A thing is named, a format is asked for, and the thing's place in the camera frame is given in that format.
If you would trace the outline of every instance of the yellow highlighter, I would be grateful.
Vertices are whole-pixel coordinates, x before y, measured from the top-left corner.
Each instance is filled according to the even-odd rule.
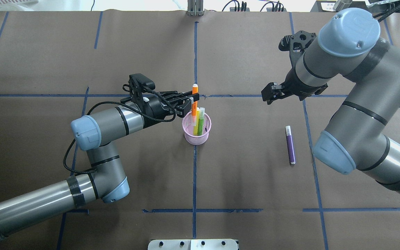
[[[200,108],[197,108],[195,112],[195,125],[194,125],[194,135],[198,136],[199,133],[199,117],[200,117]]]
[[[198,133],[197,136],[203,134],[203,124],[205,123],[205,108],[200,108],[199,122],[198,122]]]

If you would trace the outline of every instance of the metal plate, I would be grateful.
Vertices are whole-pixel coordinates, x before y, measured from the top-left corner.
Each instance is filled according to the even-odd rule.
[[[239,244],[233,239],[193,239],[193,240],[152,240],[148,250],[238,250]]]

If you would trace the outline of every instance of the silver metal tube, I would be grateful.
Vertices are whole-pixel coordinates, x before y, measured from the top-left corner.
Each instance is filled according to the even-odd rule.
[[[126,177],[123,165],[118,155],[118,150],[113,141],[109,144],[90,149],[87,152],[89,161],[97,172],[93,179],[100,198],[114,190]]]
[[[76,177],[86,202],[95,200],[89,176]],[[10,235],[43,220],[75,209],[68,183],[62,181],[0,202],[0,231]]]
[[[400,144],[390,140],[390,148],[385,159],[375,168],[364,173],[383,184],[400,181]]]
[[[133,102],[126,104],[139,110],[138,106]],[[140,114],[122,106],[118,106],[118,108],[119,110],[117,108],[106,109],[90,115],[100,127],[101,145],[126,136],[126,126],[129,134],[143,129],[144,121]]]
[[[346,101],[390,120],[400,107],[400,49],[390,46],[376,67],[356,83]]]
[[[305,63],[311,72],[322,77],[333,77],[337,74],[345,76],[353,71],[368,53],[357,57],[336,57],[325,52],[315,39],[306,49]]]
[[[306,69],[305,63],[303,61],[303,57],[305,54],[302,54],[295,65],[295,73],[297,77],[306,85],[311,87],[321,87],[325,85],[330,78],[319,78],[313,73],[309,72]]]
[[[387,141],[380,135],[384,127],[365,113],[342,105],[325,130],[343,145],[358,169],[365,169],[384,154]]]
[[[335,11],[341,11],[343,9],[348,8],[352,2],[353,2],[353,0],[337,0],[334,3],[333,9]]]

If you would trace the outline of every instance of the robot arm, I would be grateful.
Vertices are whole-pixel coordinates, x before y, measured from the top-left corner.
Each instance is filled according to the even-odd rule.
[[[268,104],[290,95],[320,94],[337,74],[356,83],[322,131],[313,154],[342,174],[355,168],[400,193],[400,144],[382,134],[400,108],[400,49],[379,38],[379,23],[368,11],[349,8],[320,31],[299,31],[279,48],[290,50],[292,69],[284,83],[268,84]]]
[[[0,240],[98,198],[104,203],[124,198],[129,185],[113,141],[159,122],[170,122],[175,115],[184,117],[191,103],[199,99],[192,91],[154,92],[155,84],[142,74],[130,75],[125,86],[130,87],[130,97],[121,100],[119,106],[90,114],[92,108],[90,115],[71,123],[76,142],[87,151],[91,169],[74,171],[78,174],[64,181],[0,202]],[[157,96],[146,98],[145,92]],[[169,115],[174,117],[163,120]]]

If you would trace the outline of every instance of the metal bracket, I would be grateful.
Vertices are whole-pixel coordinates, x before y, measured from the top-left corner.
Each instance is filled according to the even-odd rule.
[[[203,0],[187,0],[187,15],[188,16],[203,16]]]
[[[239,241],[233,239],[151,240],[148,250],[238,250]]]

